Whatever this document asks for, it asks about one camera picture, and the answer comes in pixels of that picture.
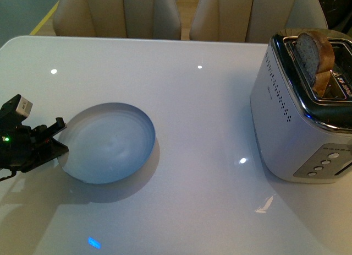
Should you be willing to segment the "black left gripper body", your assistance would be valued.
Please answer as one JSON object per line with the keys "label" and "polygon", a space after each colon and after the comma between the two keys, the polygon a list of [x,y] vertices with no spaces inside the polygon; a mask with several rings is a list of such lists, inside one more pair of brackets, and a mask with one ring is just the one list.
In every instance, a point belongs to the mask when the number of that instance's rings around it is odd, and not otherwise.
{"label": "black left gripper body", "polygon": [[29,172],[45,164],[41,151],[49,138],[41,138],[46,125],[31,128],[22,124],[25,118],[15,112],[20,96],[15,95],[1,107],[1,168]]}

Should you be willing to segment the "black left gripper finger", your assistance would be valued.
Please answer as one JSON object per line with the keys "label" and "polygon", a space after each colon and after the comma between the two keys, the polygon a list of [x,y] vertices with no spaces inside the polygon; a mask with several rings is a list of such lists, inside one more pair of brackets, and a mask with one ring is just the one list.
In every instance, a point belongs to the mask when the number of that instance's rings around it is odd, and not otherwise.
{"label": "black left gripper finger", "polygon": [[56,117],[56,122],[47,127],[42,133],[41,138],[52,138],[67,127],[62,117]]}
{"label": "black left gripper finger", "polygon": [[41,161],[46,163],[59,156],[64,155],[69,151],[69,148],[63,143],[50,138],[45,140],[41,151]]}

